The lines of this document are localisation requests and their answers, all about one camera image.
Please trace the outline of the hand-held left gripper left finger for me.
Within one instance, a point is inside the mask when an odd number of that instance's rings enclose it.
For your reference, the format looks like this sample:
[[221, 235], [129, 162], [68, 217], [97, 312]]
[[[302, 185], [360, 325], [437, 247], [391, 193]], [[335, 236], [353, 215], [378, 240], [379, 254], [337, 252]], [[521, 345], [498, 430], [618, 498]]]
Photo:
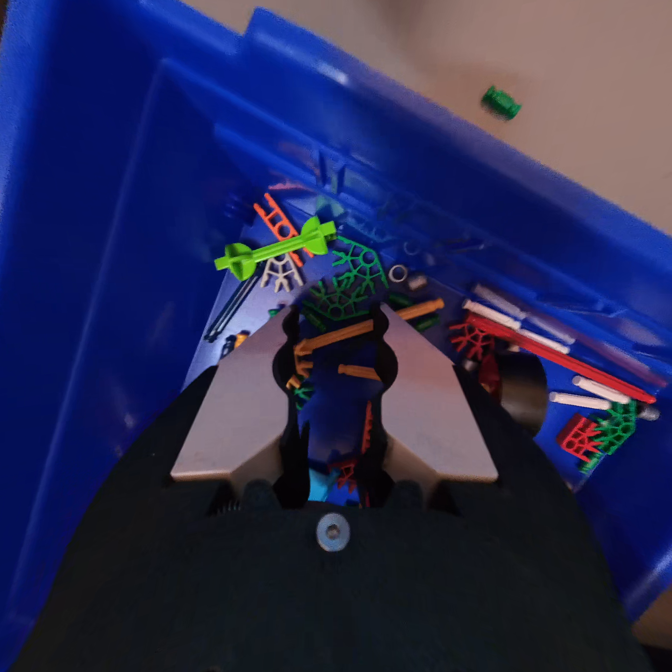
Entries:
[[297, 307], [281, 309], [220, 360], [171, 469], [174, 481], [226, 481], [238, 497], [265, 481], [283, 508], [306, 504], [309, 426], [300, 428], [287, 388], [298, 318]]

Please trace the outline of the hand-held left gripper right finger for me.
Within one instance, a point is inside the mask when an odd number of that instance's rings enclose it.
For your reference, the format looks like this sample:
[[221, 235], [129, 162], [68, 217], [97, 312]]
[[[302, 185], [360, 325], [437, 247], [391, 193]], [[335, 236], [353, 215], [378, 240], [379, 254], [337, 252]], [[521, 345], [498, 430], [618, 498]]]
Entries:
[[450, 358], [387, 304], [371, 313], [382, 390], [372, 399], [361, 493], [380, 507], [400, 482], [417, 485], [424, 503], [443, 483], [496, 483], [497, 466]]

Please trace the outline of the blue plastic bin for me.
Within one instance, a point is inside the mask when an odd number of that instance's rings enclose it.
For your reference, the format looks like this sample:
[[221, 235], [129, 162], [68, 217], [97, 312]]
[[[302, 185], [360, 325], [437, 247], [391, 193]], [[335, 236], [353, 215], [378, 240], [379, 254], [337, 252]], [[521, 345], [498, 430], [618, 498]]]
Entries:
[[175, 397], [274, 190], [483, 283], [671, 410], [671, 238], [320, 36], [180, 1], [9, 1], [1, 41], [1, 670], [99, 484]]

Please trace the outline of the red corner connector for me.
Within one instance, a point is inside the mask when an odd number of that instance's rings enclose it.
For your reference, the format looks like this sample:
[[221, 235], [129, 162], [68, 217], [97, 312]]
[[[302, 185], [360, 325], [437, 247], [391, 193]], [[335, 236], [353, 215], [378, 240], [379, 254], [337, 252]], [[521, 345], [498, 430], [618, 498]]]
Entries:
[[576, 413], [568, 420], [557, 435], [556, 442], [562, 450], [577, 458], [582, 464], [589, 464], [603, 455], [599, 423], [580, 413]]
[[358, 462], [359, 457], [355, 456], [327, 464], [329, 475], [335, 476], [337, 489], [346, 488], [348, 494], [352, 494], [357, 489], [354, 472]]
[[489, 332], [472, 323], [452, 324], [448, 328], [453, 349], [470, 362], [480, 364], [495, 349], [495, 339]]

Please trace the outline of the black toy wheel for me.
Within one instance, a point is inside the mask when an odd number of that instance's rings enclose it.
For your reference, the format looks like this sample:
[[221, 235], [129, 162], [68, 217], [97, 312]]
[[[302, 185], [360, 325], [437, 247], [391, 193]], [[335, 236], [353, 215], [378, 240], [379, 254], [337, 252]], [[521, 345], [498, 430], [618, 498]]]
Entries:
[[497, 353], [500, 406], [532, 438], [548, 412], [548, 382], [539, 357], [525, 352]]

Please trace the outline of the light blue panel piece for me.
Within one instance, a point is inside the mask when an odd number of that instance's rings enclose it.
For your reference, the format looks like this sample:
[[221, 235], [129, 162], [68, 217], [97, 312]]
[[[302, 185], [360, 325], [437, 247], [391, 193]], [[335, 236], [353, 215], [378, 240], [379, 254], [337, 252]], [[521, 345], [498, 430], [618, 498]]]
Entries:
[[308, 475], [310, 481], [308, 500], [326, 502], [341, 475], [341, 470], [332, 468], [325, 472], [311, 466], [308, 469]]

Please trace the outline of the white short rod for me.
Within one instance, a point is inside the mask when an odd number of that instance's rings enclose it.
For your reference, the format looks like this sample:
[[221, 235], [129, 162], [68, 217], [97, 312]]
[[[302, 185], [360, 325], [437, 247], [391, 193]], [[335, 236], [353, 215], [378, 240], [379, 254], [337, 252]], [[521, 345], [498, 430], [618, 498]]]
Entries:
[[560, 343], [558, 341], [554, 341], [552, 339], [539, 335], [533, 331], [529, 331], [526, 329], [519, 329], [517, 330], [517, 334], [525, 339], [535, 341], [536, 343], [539, 343], [546, 348], [553, 349], [564, 355], [568, 355], [570, 353], [570, 347], [568, 345]]
[[507, 327], [508, 329], [519, 331], [522, 327], [521, 321], [506, 314], [500, 313], [494, 309], [491, 309], [490, 307], [486, 307], [480, 303], [474, 302], [472, 300], [469, 299], [464, 300], [462, 303], [462, 307], [471, 314], [478, 315], [493, 323], [497, 323], [504, 327]]
[[606, 411], [612, 408], [612, 401], [599, 397], [588, 397], [585, 395], [576, 395], [566, 392], [550, 392], [548, 400], [551, 403], [566, 405], [579, 408], [590, 408], [594, 410]]
[[613, 403], [628, 404], [631, 401], [629, 395], [583, 376], [574, 376], [572, 383], [585, 392]]

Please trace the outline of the long orange rod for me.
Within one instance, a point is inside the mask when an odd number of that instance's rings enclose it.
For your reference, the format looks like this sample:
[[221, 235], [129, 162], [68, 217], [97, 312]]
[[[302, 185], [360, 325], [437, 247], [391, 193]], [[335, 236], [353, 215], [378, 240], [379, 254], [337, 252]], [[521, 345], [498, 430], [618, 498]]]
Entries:
[[[412, 307], [404, 307], [396, 311], [395, 314], [405, 321], [410, 321], [420, 316], [428, 315], [441, 310], [445, 307], [443, 299], [438, 298], [428, 300]], [[307, 356], [316, 349], [327, 347], [333, 343], [348, 340], [374, 330], [374, 321], [372, 319], [344, 327], [342, 329], [326, 332], [311, 339], [304, 339], [294, 346], [294, 353], [298, 356]]]

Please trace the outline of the long red rod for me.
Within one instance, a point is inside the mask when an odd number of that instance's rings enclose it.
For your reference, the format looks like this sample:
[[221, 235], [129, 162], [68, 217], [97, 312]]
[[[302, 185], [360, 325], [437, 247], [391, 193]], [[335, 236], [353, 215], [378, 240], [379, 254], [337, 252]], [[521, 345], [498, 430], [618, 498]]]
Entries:
[[466, 313], [466, 323], [485, 331], [497, 339], [514, 343], [522, 349], [525, 349], [538, 357], [547, 359], [548, 361], [564, 367], [567, 370], [574, 372], [575, 374], [592, 380], [593, 382], [596, 382], [602, 386], [606, 386], [610, 389], [618, 391], [619, 393], [624, 394], [631, 399], [648, 405], [653, 405], [657, 402], [657, 398], [654, 395], [644, 391], [643, 389], [638, 388], [633, 384], [624, 382], [623, 380], [620, 380], [619, 378], [608, 374], [607, 372], [598, 370], [597, 368], [574, 357], [571, 357], [568, 354], [560, 352], [558, 349], [551, 348], [539, 340], [534, 340], [528, 336], [525, 336], [520, 331], [516, 331], [510, 327], [505, 326], [504, 324], [492, 321], [487, 317], [473, 312]]

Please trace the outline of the grey fan connector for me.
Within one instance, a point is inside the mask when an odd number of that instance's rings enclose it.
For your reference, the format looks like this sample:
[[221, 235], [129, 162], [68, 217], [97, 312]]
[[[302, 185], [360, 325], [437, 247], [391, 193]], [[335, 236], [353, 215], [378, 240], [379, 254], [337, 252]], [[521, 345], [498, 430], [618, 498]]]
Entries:
[[270, 284], [275, 293], [281, 290], [291, 292], [305, 286], [298, 265], [290, 253], [272, 257], [265, 262], [259, 285], [266, 288]]

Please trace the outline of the green fan connector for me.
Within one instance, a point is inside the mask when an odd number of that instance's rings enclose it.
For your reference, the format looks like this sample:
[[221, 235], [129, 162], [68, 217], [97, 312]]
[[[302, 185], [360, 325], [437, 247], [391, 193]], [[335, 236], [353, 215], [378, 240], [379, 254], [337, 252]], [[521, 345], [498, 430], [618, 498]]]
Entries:
[[606, 411], [606, 416], [591, 414], [589, 425], [589, 447], [587, 461], [580, 460], [578, 469], [584, 475], [591, 474], [607, 456], [612, 456], [636, 431], [637, 407], [634, 401], [614, 404]]
[[335, 256], [332, 267], [343, 271], [332, 278], [335, 290], [373, 296], [380, 287], [389, 289], [386, 270], [373, 248], [339, 235], [332, 253]]
[[319, 280], [310, 288], [302, 303], [315, 314], [340, 322], [366, 315], [370, 297], [362, 284], [344, 288], [336, 282], [329, 289], [325, 280]]

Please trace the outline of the lime green flanged rod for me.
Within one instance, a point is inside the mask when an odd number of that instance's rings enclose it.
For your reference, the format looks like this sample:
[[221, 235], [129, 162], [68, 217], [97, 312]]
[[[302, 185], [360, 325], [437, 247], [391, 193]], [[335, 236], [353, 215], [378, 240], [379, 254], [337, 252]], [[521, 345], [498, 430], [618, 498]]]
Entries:
[[300, 234], [286, 240], [251, 249], [243, 243], [233, 243], [225, 247], [222, 257], [214, 260], [218, 271], [228, 270], [239, 281], [249, 279], [256, 271], [257, 264], [268, 259], [288, 253], [306, 249], [314, 256], [326, 255], [328, 244], [337, 237], [337, 227], [334, 221], [322, 223], [317, 216], [307, 220]]

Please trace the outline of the orange ladder connector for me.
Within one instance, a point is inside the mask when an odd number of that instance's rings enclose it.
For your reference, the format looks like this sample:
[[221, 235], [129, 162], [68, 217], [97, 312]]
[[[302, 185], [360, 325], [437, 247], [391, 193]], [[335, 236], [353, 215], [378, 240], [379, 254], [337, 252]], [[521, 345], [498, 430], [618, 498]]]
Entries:
[[[253, 205], [256, 214], [262, 219], [267, 228], [275, 235], [275, 238], [282, 242], [299, 235], [299, 232], [291, 220], [287, 217], [280, 205], [271, 197], [269, 193], [264, 195], [266, 205], [262, 206], [255, 203]], [[307, 256], [310, 259], [315, 258], [315, 254], [306, 247], [299, 251], [293, 250], [286, 253], [297, 267], [303, 267], [304, 259], [301, 256]]]

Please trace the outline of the small green rod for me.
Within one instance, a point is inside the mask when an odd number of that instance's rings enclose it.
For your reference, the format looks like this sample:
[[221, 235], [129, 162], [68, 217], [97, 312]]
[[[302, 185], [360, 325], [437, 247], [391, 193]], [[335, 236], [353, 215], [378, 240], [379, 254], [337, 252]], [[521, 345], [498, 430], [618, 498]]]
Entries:
[[494, 85], [484, 92], [481, 105], [496, 117], [506, 121], [513, 120], [523, 107], [508, 92]]

